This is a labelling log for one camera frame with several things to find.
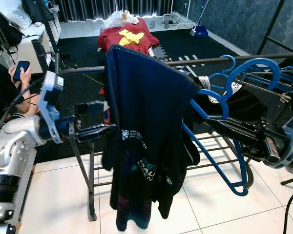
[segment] gray wall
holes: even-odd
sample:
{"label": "gray wall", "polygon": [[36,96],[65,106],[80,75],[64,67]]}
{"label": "gray wall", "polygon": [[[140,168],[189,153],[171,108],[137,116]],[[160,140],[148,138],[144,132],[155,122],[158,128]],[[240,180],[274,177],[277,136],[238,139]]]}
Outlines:
{"label": "gray wall", "polygon": [[[174,10],[187,14],[184,3],[175,0]],[[256,54],[272,20],[279,0],[210,0],[201,24],[250,54]],[[189,18],[197,22],[201,0],[192,0]],[[271,36],[293,48],[293,0],[286,0],[274,25]],[[263,54],[279,54],[286,50],[267,42]]]}

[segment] gray curtain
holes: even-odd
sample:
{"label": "gray curtain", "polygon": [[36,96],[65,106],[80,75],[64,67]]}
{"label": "gray curtain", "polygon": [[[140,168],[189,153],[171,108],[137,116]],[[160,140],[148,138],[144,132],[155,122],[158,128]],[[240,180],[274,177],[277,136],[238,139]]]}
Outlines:
{"label": "gray curtain", "polygon": [[55,0],[61,21],[85,21],[108,18],[115,10],[115,0]]}
{"label": "gray curtain", "polygon": [[170,13],[171,0],[117,0],[117,5],[119,10],[128,10],[140,17],[153,13],[161,16]]}

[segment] plastic bag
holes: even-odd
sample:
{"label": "plastic bag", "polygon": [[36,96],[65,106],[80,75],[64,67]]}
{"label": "plastic bag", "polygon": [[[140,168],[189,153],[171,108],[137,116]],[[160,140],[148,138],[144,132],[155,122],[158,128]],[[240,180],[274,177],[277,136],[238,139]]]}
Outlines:
{"label": "plastic bag", "polygon": [[102,30],[114,27],[123,27],[127,23],[137,24],[139,20],[137,17],[134,17],[133,14],[130,14],[129,11],[115,11],[113,14],[104,21]]}
{"label": "plastic bag", "polygon": [[21,29],[29,28],[32,22],[30,16],[20,9],[10,12],[7,17]]}

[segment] smartphone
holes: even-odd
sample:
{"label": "smartphone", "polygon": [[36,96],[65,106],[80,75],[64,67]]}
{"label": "smartphone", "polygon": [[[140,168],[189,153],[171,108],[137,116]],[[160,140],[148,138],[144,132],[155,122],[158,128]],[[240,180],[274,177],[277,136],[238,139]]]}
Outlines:
{"label": "smartphone", "polygon": [[29,64],[30,64],[29,61],[19,61],[14,73],[13,79],[20,80],[21,67],[24,69],[24,72],[26,72],[27,69],[29,68]]}

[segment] person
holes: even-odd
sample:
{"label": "person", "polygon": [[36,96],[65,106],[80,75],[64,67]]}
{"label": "person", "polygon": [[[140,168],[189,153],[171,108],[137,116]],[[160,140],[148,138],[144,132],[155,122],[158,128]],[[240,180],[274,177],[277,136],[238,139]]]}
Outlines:
{"label": "person", "polygon": [[[0,41],[0,56],[2,54],[2,45]],[[15,68],[6,69],[0,64],[0,119],[5,109],[10,105],[14,98],[19,94],[13,80]],[[26,89],[31,81],[30,68],[24,72],[21,68],[21,90]],[[30,91],[26,91],[22,97],[18,100],[18,104],[15,105],[14,113],[18,113],[15,117],[32,116],[36,114],[38,110],[37,103],[39,101],[39,95],[30,94]]]}

